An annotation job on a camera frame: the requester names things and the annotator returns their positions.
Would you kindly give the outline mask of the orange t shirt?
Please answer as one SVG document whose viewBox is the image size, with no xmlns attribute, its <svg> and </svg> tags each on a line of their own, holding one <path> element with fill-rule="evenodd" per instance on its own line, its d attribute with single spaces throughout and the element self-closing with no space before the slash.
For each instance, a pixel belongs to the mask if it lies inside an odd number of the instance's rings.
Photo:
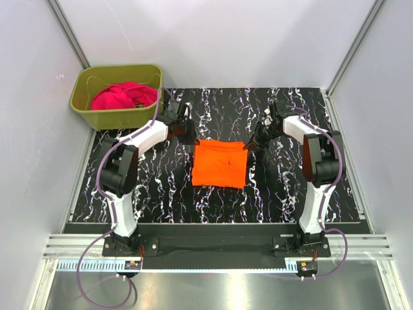
<svg viewBox="0 0 413 310">
<path fill-rule="evenodd" d="M 240 141 L 201 140 L 194 150 L 192 185 L 243 189 L 248 159 L 244 146 Z"/>
</svg>

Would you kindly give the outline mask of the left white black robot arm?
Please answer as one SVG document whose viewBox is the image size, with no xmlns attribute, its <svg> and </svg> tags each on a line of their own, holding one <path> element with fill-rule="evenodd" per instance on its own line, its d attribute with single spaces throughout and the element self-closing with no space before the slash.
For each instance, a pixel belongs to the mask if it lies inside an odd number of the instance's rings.
<svg viewBox="0 0 413 310">
<path fill-rule="evenodd" d="M 134 218 L 132 191 L 138 179 L 138 163 L 152 147 L 176 137 L 184 145 L 199 145 L 192 104 L 171 101 L 156 118 L 119 139 L 107 137 L 99 150 L 96 187 L 110 207 L 111 228 L 105 247 L 131 256 L 143 250 Z"/>
</svg>

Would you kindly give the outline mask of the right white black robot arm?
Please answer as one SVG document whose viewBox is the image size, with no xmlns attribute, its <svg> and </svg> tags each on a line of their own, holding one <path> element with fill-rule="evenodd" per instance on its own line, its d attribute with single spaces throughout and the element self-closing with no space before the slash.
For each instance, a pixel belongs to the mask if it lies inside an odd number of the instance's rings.
<svg viewBox="0 0 413 310">
<path fill-rule="evenodd" d="M 288 136 L 303 146 L 302 173 L 307 181 L 303 213 L 293 236 L 275 241 L 273 253 L 313 256 L 328 249 L 325 216 L 330 197 L 346 172 L 343 138 L 339 131 L 327 131 L 306 120 L 307 112 L 276 101 L 262 112 L 245 150 L 263 150 L 272 140 Z"/>
</svg>

